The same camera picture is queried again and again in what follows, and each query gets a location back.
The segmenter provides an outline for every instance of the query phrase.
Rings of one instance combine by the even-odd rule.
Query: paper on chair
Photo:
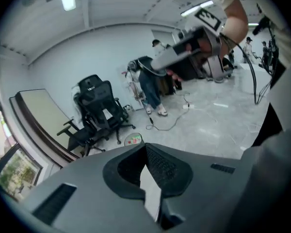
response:
[[[105,114],[107,120],[113,117],[112,114],[107,109],[104,109],[103,113]]]

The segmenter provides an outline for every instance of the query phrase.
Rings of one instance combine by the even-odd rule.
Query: black vent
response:
[[[217,164],[217,163],[211,164],[210,167],[213,169],[216,169],[218,171],[225,172],[225,173],[231,173],[231,174],[235,171],[234,167],[225,166],[225,165],[221,165],[221,164]]]
[[[77,188],[68,184],[60,185],[34,212],[42,222],[51,225]]]

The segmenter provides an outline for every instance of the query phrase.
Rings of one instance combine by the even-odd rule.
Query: window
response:
[[[36,185],[42,167],[17,143],[0,110],[0,187],[15,200]]]

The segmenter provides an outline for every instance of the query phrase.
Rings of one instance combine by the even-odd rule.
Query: black cap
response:
[[[157,40],[157,39],[154,39],[154,40],[152,41],[152,46],[154,46],[154,44],[158,44],[158,43],[160,43],[160,41]]]

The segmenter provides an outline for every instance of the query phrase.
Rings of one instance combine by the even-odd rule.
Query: marble floor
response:
[[[231,78],[223,83],[194,80],[183,82],[183,90],[177,95],[162,98],[168,111],[168,117],[151,114],[154,125],[159,129],[168,129],[177,117],[185,113],[185,99],[190,109],[177,121],[169,131],[147,130],[150,125],[144,110],[131,112],[130,123],[136,129],[120,130],[121,145],[117,144],[115,133],[109,141],[102,141],[97,147],[112,150],[123,146],[125,138],[139,132],[145,142],[158,143],[178,150],[198,154],[240,159],[243,151],[250,147],[257,137],[268,108],[264,97],[255,105],[253,94],[241,91],[244,75],[243,69],[236,69]],[[99,151],[91,150],[90,154]],[[145,208],[156,219],[160,205],[161,190],[145,167],[141,174],[141,188],[146,192]]]

